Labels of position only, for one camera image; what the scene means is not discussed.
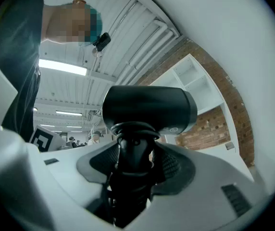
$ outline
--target ceiling light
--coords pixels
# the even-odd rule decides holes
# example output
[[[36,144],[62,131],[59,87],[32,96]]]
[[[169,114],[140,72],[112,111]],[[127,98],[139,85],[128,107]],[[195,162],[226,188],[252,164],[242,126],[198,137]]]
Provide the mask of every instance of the ceiling light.
[[[64,115],[82,116],[82,113],[66,112],[66,111],[59,111],[59,110],[56,110],[55,112],[58,113],[58,114],[64,114]]]
[[[55,127],[54,125],[44,125],[44,124],[40,124],[40,125],[45,127]]]
[[[69,72],[77,75],[83,75],[83,76],[85,76],[87,72],[87,69],[83,67],[78,67],[71,64],[64,64],[56,61],[49,61],[49,60],[43,60],[43,59],[39,60],[39,67],[65,71],[65,72]]]

